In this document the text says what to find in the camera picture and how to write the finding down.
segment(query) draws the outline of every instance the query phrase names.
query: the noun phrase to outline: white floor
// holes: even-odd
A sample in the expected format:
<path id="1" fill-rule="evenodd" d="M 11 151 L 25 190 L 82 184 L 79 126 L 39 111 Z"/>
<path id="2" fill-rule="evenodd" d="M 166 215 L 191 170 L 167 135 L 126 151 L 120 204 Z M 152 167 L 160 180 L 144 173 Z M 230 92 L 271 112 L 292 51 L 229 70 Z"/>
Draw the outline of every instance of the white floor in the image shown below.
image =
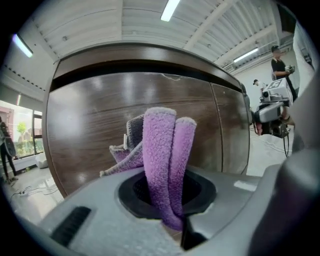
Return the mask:
<path id="1" fill-rule="evenodd" d="M 293 141 L 293 129 L 289 136 L 289 154 Z M 271 135 L 257 136 L 250 131 L 250 156 L 247 175 L 262 176 L 270 165 L 281 164 L 286 159 L 283 140 Z M 18 181 L 13 185 L 5 185 L 4 191 L 11 202 L 13 211 L 38 224 L 63 197 L 52 178 L 48 168 L 33 168 L 28 172 L 18 175 Z M 15 194 L 24 191 L 27 196 Z"/>

